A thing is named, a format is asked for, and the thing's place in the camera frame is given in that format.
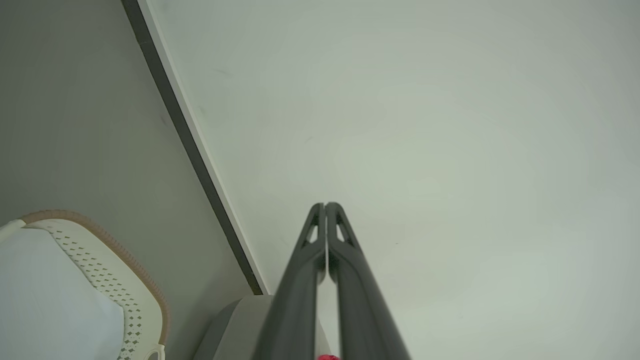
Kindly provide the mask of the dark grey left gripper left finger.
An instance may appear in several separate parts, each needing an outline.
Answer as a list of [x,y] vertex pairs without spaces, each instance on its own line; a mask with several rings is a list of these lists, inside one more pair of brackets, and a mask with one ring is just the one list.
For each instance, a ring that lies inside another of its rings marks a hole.
[[327,267],[326,212],[314,204],[270,304],[254,360],[315,360],[318,285]]

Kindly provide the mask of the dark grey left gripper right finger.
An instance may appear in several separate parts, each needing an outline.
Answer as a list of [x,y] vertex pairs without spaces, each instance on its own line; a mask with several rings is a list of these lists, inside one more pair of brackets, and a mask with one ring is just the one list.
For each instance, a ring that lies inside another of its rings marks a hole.
[[326,222],[327,266],[337,287],[341,360],[409,360],[409,351],[339,203],[327,203]]

